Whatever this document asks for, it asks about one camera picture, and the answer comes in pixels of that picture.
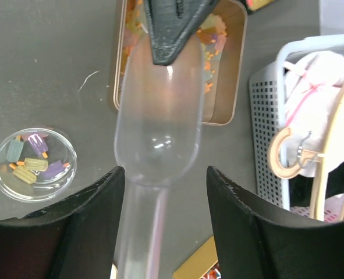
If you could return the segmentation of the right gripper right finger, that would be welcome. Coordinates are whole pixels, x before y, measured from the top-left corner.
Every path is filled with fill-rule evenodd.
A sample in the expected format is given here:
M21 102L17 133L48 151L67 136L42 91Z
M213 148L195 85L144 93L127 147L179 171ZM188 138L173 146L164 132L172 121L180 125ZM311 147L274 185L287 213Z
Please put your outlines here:
M277 207L212 166L206 185L223 278L344 278L344 221Z

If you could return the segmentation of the clear round container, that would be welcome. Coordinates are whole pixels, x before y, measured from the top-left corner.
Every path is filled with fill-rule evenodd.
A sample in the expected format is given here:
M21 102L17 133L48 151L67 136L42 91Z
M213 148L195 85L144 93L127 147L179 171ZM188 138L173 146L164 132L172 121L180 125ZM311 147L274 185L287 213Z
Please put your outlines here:
M77 153L52 127L19 130L0 143L0 191L25 203L48 201L71 185Z

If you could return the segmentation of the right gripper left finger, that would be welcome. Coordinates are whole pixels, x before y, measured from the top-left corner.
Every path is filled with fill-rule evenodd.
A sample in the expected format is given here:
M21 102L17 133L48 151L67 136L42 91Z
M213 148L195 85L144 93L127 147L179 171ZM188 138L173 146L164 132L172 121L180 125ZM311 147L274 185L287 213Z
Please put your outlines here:
M110 278L125 191L115 167L87 188L0 221L0 278Z

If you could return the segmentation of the gold tin pastel gummies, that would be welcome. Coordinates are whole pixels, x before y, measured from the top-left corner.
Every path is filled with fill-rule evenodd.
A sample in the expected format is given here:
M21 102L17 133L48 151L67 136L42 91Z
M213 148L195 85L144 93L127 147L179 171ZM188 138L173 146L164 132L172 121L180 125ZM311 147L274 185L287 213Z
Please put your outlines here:
M119 109L120 88L125 71L128 51L123 51L126 19L136 11L136 5L142 1L116 1L114 40L112 47L109 74L108 105L114 110ZM242 56L247 27L247 12L239 1L219 1L213 14L222 17L226 24L226 44L222 50L220 61L212 61L216 67L212 87L204 94L203 124L224 126L235 114L237 92L240 80Z

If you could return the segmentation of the clear plastic scoop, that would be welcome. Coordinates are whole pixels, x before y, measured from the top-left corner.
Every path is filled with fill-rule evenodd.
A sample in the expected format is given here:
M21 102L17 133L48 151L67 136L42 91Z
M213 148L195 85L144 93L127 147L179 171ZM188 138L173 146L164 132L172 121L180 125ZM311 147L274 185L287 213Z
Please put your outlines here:
M153 63L148 37L128 58L114 139L115 159L127 180L119 278L158 276L169 191L198 154L203 64L197 37L169 66Z

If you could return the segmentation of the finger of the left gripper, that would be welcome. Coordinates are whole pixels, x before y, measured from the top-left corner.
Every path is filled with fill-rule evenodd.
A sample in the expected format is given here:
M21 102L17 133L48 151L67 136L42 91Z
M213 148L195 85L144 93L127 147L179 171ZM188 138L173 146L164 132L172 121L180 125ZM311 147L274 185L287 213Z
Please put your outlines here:
M217 0L144 1L153 64L171 65L217 4Z

